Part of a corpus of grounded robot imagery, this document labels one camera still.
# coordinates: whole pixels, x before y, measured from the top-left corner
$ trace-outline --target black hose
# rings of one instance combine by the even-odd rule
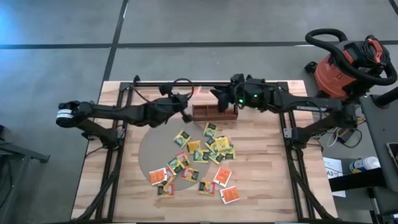
[[[368,75],[367,73],[363,73],[359,71],[358,69],[354,68],[344,57],[342,51],[338,49],[336,46],[333,44],[330,44],[328,42],[318,40],[313,38],[316,35],[322,35],[322,34],[328,34],[328,35],[334,35],[337,37],[340,41],[342,40],[347,40],[347,37],[345,34],[336,29],[317,29],[313,30],[309,33],[306,34],[305,40],[314,46],[320,47],[322,49],[325,49],[330,52],[331,56],[335,59],[336,63],[338,64],[339,67],[345,69],[350,75],[354,76],[355,78],[358,78],[360,80],[365,80],[367,82],[372,82],[374,85],[391,85],[397,81],[397,72],[394,68],[394,66],[391,64],[391,62],[388,62],[386,66],[384,67],[384,70],[386,71],[387,78],[381,78],[381,77],[374,77],[371,75]]]

